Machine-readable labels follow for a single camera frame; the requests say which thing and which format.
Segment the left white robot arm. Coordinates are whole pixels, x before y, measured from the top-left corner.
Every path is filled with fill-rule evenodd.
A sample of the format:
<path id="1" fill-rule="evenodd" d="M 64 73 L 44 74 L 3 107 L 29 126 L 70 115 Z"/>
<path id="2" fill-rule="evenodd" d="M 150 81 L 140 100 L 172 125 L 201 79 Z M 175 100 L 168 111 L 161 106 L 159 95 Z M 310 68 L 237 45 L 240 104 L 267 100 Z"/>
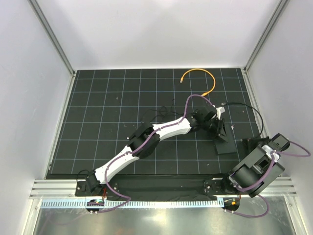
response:
<path id="1" fill-rule="evenodd" d="M 192 113 L 183 114 L 174 121 L 151 124 L 143 123 L 131 136 L 123 149 L 102 167 L 89 171 L 86 175 L 86 189 L 98 196 L 103 192 L 105 184 L 113 176 L 131 163 L 150 156 L 159 142 L 178 135 L 204 130 L 210 138 L 220 138 L 224 133 L 225 112 L 223 107 L 208 106 Z"/>

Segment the black network switch box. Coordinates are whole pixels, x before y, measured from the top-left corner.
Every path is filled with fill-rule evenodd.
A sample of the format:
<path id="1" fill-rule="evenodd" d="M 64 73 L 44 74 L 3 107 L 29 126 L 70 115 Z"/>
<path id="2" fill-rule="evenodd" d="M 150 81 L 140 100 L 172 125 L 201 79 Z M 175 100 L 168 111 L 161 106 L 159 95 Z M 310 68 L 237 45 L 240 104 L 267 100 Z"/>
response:
<path id="1" fill-rule="evenodd" d="M 237 147 L 233 135 L 233 131 L 231 126 L 226 123 L 224 125 L 224 132 L 221 134 L 222 138 L 217 140 L 213 140 L 217 154 L 225 155 L 225 154 L 233 154 L 237 152 Z"/>

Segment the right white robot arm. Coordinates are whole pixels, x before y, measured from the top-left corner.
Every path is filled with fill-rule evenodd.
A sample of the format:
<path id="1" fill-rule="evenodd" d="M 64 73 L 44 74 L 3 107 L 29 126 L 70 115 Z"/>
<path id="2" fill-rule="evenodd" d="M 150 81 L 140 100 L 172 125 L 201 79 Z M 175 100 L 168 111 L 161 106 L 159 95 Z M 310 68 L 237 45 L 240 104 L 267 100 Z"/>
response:
<path id="1" fill-rule="evenodd" d="M 231 169 L 220 182 L 222 192 L 243 192 L 253 198 L 271 184 L 285 168 L 278 163 L 280 152 L 290 141 L 278 133 L 273 138 L 243 139 L 247 156 Z"/>

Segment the black power adapter with cord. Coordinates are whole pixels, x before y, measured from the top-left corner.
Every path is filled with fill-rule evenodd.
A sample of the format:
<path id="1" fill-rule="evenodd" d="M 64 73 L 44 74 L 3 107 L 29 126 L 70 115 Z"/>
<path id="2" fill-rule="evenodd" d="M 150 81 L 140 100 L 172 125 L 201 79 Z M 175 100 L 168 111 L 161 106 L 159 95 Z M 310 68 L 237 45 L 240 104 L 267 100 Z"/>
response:
<path id="1" fill-rule="evenodd" d="M 149 113 L 154 115 L 150 119 L 148 119 L 146 117 L 146 115 Z M 144 114 L 142 114 L 142 116 L 140 117 L 139 120 L 141 123 L 149 122 L 149 123 L 154 123 L 154 124 L 162 124 L 164 122 L 170 121 L 169 117 L 180 118 L 183 115 L 184 115 L 184 113 L 176 112 L 176 110 L 175 110 L 175 99 L 173 98 L 171 101 L 171 106 L 167 107 L 167 106 L 162 105 L 158 108 L 148 109 L 147 111 L 144 112 Z"/>

